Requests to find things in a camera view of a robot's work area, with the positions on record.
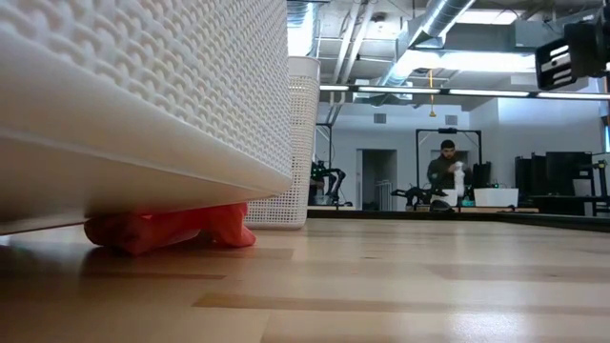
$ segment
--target white object in hand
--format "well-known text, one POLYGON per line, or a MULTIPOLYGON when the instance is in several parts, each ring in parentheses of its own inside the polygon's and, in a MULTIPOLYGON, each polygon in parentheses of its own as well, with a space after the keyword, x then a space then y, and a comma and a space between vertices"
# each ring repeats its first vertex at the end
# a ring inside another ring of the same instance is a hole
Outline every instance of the white object in hand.
POLYGON ((456 184, 457 196, 464 196, 464 166, 461 162, 456 162, 456 170, 454 171, 454 183, 456 184))

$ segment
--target cable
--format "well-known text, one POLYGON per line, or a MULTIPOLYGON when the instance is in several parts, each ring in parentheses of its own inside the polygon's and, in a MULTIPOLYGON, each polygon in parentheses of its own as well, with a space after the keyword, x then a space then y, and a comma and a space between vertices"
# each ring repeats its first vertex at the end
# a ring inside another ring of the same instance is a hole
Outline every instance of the cable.
MULTIPOLYGON (((356 29, 356 27, 360 24, 362 24, 362 20, 358 21, 358 18, 360 18, 360 16, 362 14, 364 14, 365 8, 364 7, 360 7, 358 9, 358 13, 356 15, 356 18, 354 18, 355 22, 354 22, 354 29, 356 29)), ((350 16, 350 12, 348 11, 347 14, 345 14, 345 17, 343 18, 343 23, 341 23, 341 30, 339 31, 339 37, 343 36, 343 33, 345 33, 345 31, 347 30, 347 28, 345 28, 345 22, 347 20, 347 18, 350 16)))
POLYGON ((542 23, 544 23, 544 25, 546 25, 555 34, 562 35, 561 32, 557 32, 555 28, 553 28, 546 20, 542 20, 542 23))
POLYGON ((394 1, 392 1, 392 0, 388 0, 388 2, 389 2, 390 4, 392 4, 392 6, 394 6, 394 7, 395 7, 395 8, 397 8, 398 10, 400 10, 401 12, 403 12, 403 13, 405 13, 405 14, 409 14, 409 13, 407 13, 407 11, 406 11, 406 10, 403 10, 402 8, 400 8, 400 7, 399 7, 399 6, 398 6, 398 5, 397 5, 397 4, 396 4, 394 1))
MULTIPOLYGON (((331 129, 326 128, 327 132, 326 135, 330 138, 331 137, 331 129)), ((329 166, 333 164, 333 161, 335 161, 335 155, 336 155, 336 149, 335 149, 335 143, 331 142, 331 150, 328 151, 328 160, 329 160, 329 166)))
POLYGON ((504 9, 504 10, 509 10, 509 11, 511 11, 512 13, 514 13, 514 14, 515 14, 515 16, 517 17, 517 19, 519 19, 519 17, 520 17, 520 15, 517 13, 517 11, 516 11, 516 10, 513 10, 513 9, 511 9, 510 7, 508 7, 508 6, 504 5, 504 4, 501 4, 501 3, 498 3, 498 2, 496 2, 496 1, 492 1, 492 0, 483 0, 483 2, 486 2, 486 3, 492 4, 492 5, 496 5, 496 6, 500 7, 501 9, 504 9))

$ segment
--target doorway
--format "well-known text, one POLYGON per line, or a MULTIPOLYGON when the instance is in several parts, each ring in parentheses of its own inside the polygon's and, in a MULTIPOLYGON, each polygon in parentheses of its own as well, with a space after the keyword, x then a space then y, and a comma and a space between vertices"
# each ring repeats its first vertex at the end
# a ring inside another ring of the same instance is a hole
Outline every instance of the doorway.
POLYGON ((395 211, 397 199, 390 193, 397 186, 396 150, 357 151, 356 207, 363 211, 395 211))

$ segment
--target pipe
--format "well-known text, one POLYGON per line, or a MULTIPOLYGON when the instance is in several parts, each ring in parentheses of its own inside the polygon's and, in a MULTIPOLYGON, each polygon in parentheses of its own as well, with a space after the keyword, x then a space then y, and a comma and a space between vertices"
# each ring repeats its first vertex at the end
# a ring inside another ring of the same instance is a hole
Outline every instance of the pipe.
POLYGON ((356 20, 358 19, 358 12, 360 11, 360 5, 354 2, 352 9, 350 10, 350 22, 347 25, 345 34, 343 35, 343 41, 341 42, 341 48, 339 49, 339 56, 336 59, 335 71, 333 72, 333 79, 331 83, 336 83, 343 68, 343 60, 347 55, 347 49, 350 48, 352 42, 352 34, 354 34, 354 27, 356 26, 356 20))
POLYGON ((362 46, 362 41, 364 40, 364 36, 366 36, 366 30, 371 22, 371 17, 373 17, 373 8, 375 7, 375 3, 373 1, 369 1, 366 5, 366 9, 364 10, 364 14, 362 15, 362 24, 360 24, 360 30, 356 36, 356 40, 352 45, 352 51, 350 52, 350 59, 347 61, 347 66, 345 67, 345 71, 343 71, 343 76, 341 76, 341 84, 347 83, 347 80, 350 77, 350 73, 352 72, 352 68, 354 67, 354 62, 356 61, 356 57, 358 52, 360 51, 360 47, 362 46))
MULTIPOLYGON (((410 49, 428 39, 443 36, 456 23, 476 0, 430 0, 426 11, 421 16, 421 24, 412 32, 402 32, 398 39, 405 39, 410 49)), ((409 63, 409 50, 381 76, 378 86, 401 86, 407 79, 408 72, 397 73, 398 65, 409 63)))

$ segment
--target man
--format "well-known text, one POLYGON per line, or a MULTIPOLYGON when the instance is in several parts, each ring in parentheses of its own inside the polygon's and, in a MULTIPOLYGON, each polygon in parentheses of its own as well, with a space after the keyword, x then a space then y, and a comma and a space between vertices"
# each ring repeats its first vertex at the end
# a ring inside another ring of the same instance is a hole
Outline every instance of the man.
MULTIPOLYGON (((434 186, 438 185, 444 190, 454 189, 454 172, 456 171, 456 144, 452 140, 445 140, 440 144, 440 156, 428 165, 428 181, 434 186)), ((472 172, 466 166, 464 170, 464 184, 470 184, 472 172)))

